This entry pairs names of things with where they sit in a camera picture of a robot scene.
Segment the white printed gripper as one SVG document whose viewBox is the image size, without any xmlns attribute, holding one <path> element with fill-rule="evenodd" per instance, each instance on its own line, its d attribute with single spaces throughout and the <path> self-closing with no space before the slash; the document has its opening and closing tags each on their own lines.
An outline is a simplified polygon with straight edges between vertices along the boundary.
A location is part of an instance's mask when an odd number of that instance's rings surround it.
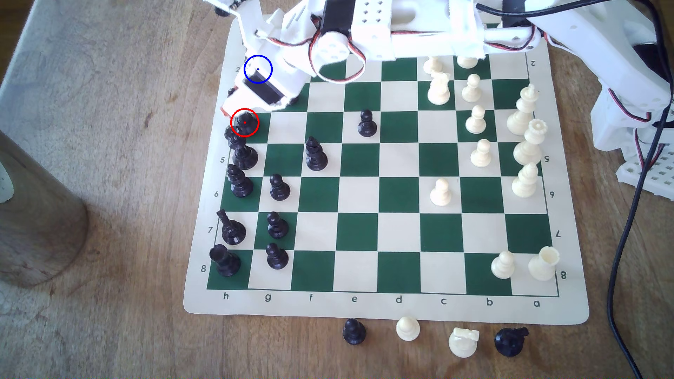
<svg viewBox="0 0 674 379">
<path fill-rule="evenodd" d="M 240 9 L 239 29 L 246 47 L 238 87 L 227 91 L 223 114 L 240 108 L 300 109 L 299 96 L 312 70 L 308 47 L 317 30 L 317 10 L 276 10 L 265 17 L 260 9 Z"/>
</svg>

